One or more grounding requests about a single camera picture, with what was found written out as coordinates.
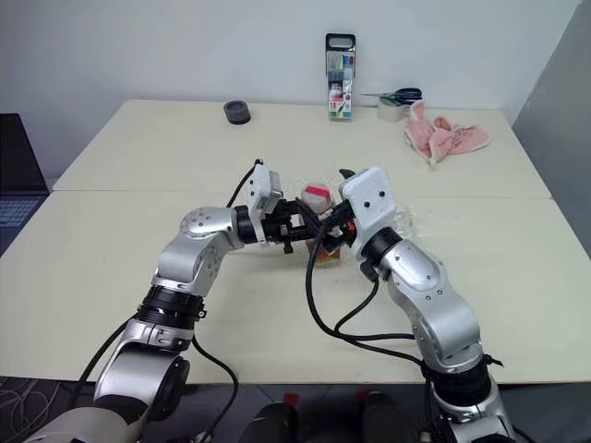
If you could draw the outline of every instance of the tape roll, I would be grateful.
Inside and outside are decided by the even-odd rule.
[[[409,108],[405,104],[396,106],[391,101],[380,97],[378,100],[378,118],[384,122],[400,122],[408,115]]]

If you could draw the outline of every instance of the white wall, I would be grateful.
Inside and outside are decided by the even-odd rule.
[[[512,121],[578,3],[0,0],[0,112],[57,176],[128,98],[324,102],[332,30],[357,36],[357,91],[418,86]]]

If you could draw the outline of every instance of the gray floor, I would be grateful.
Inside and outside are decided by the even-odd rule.
[[[20,379],[10,379],[2,389],[21,384]],[[44,380],[35,389],[48,395],[55,382]],[[86,389],[91,392],[92,386]],[[344,425],[355,421],[357,393],[379,390],[387,393],[401,409],[411,414],[420,424],[423,412],[423,387],[418,385],[244,385],[240,387],[235,405],[221,421],[215,443],[235,443],[256,413],[266,404],[280,401],[285,393],[299,395],[298,412],[300,435],[307,427],[318,422]],[[144,441],[165,442],[168,439],[195,436],[204,430],[222,409],[231,392],[228,385],[195,387],[195,391],[183,397],[175,414],[167,421],[149,425]],[[60,390],[56,397],[51,419],[66,410],[69,394]],[[591,442],[591,383],[502,387],[502,397],[513,422],[540,443]],[[0,442],[12,437],[10,408],[2,408],[5,399],[0,397]],[[80,399],[79,405],[90,404],[90,396]],[[39,406],[31,398],[30,413]]]

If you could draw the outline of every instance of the laptop keyboard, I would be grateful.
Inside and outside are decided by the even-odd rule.
[[[38,200],[0,200],[0,228],[18,228]]]

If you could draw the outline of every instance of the laptop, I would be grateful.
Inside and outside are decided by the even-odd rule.
[[[0,255],[49,195],[18,114],[0,114]]]

